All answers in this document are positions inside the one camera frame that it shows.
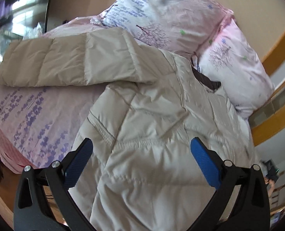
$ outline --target plastic bag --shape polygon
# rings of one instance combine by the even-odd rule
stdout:
[[[63,36],[79,35],[92,32],[105,27],[98,16],[78,17],[74,20],[58,26],[43,35],[44,38],[56,38]]]
[[[29,30],[28,34],[24,36],[23,40],[38,38],[44,33],[42,25],[38,22],[36,28]]]

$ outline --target pillow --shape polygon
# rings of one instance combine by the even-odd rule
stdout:
[[[117,0],[100,16],[104,26],[124,28],[148,45],[190,60],[232,14],[214,0]]]
[[[202,54],[197,69],[220,81],[237,113],[248,118],[272,95],[273,84],[234,19]]]

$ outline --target puffer jacket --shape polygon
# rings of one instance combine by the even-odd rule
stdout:
[[[69,190],[97,230],[187,230],[214,193],[191,155],[194,137],[237,166],[255,163],[223,88],[209,90],[187,59],[139,46],[125,30],[14,42],[0,66],[0,85],[104,82],[73,145],[88,137],[94,153]]]

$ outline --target bed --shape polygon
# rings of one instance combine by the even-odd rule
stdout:
[[[245,122],[272,94],[272,84],[237,27],[233,12],[214,0],[117,0],[98,16],[74,19],[42,37],[62,37],[109,27],[126,29],[140,44],[177,53],[211,80],[221,81]],[[236,79],[227,79],[227,72]],[[237,80],[242,83],[236,90]],[[27,164],[41,168],[62,160],[71,150],[89,108],[104,89],[105,84],[84,88],[0,86],[3,163],[13,172],[21,173]]]

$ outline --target purple flower print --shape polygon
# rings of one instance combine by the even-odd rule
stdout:
[[[63,145],[63,147],[61,148],[61,152],[67,152],[68,151],[68,148],[69,148],[69,143],[65,143],[64,145]]]
[[[1,110],[3,109],[4,107],[4,103],[5,101],[8,99],[8,97],[10,96],[10,93],[8,93],[5,98],[0,102],[0,113],[1,113]]]
[[[32,150],[30,150],[30,151],[27,152],[27,157],[26,157],[27,159],[30,159],[30,158],[31,158],[31,153],[32,153]]]
[[[43,141],[41,142],[41,146],[42,146],[42,147],[46,147],[46,146],[47,146],[47,142],[48,142],[48,137],[45,136],[45,137],[43,138]]]
[[[49,124],[46,124],[44,128],[41,129],[38,139],[40,140],[42,136],[45,134],[46,130],[49,130],[50,126],[52,125],[52,121],[49,122]]]
[[[45,148],[45,147],[42,146],[42,147],[41,147],[41,151],[40,151],[40,157],[41,157],[41,158],[44,158],[44,156],[45,156],[48,152],[50,152],[51,147],[52,147],[51,144],[49,144],[49,145],[47,146],[47,148]]]
[[[159,23],[152,23],[146,27],[136,25],[136,27],[141,29],[141,33],[138,34],[139,40],[160,49],[167,47],[168,38]]]
[[[44,167],[48,167],[52,162],[55,160],[56,152],[53,150],[51,151],[51,155],[48,157],[48,161],[45,163]]]
[[[29,139],[28,139],[28,146],[30,146],[30,143],[33,141],[33,137],[30,137]]]
[[[58,161],[62,161],[63,158],[64,158],[64,154],[61,154],[61,155],[58,156],[57,160],[58,160]]]
[[[4,100],[1,101],[0,103],[0,119],[2,121],[5,121],[9,114],[6,115],[6,117],[4,117],[3,115],[6,114],[6,113],[9,113],[11,112],[15,107],[18,106],[19,104],[19,101],[21,100],[22,96],[20,96],[18,99],[17,99],[17,92],[20,91],[20,89],[17,89],[15,90],[12,94],[7,94],[4,98]]]
[[[129,16],[136,18],[147,17],[143,10],[147,0],[126,0],[131,1],[131,7],[123,5],[124,0],[115,2],[106,15],[103,17],[103,25],[108,27],[122,27],[129,31],[127,23],[130,22]]]
[[[64,140],[65,139],[65,134],[67,134],[67,131],[62,132],[61,135],[60,135],[60,138]]]
[[[37,105],[42,104],[43,100],[44,100],[44,98],[43,98],[43,97],[40,97],[40,99],[36,102],[36,104],[37,104]]]
[[[40,106],[42,103],[43,103],[43,99],[41,99],[42,97],[38,98],[36,101],[35,101],[35,105],[32,107],[32,109],[26,114],[26,117],[25,117],[25,121],[23,121],[20,125],[19,125],[19,129],[16,131],[16,134],[14,135],[14,145],[17,144],[17,142],[20,140],[21,138],[21,128],[23,127],[24,125],[24,128],[23,128],[23,136],[21,138],[21,141],[20,141],[20,145],[17,147],[18,150],[20,150],[21,152],[23,152],[25,150],[25,148],[23,147],[24,143],[25,143],[25,140],[29,134],[29,130],[32,126],[32,124],[34,123],[34,121],[36,120],[37,116],[41,113],[41,110],[42,110],[42,107]]]
[[[230,49],[230,47],[217,44],[215,48],[210,51],[209,61],[217,70],[231,65]]]
[[[24,103],[24,105],[22,106],[22,108],[20,109],[20,111],[17,112],[17,114],[20,114],[28,105],[29,103],[34,99],[34,95],[31,95],[27,101]]]

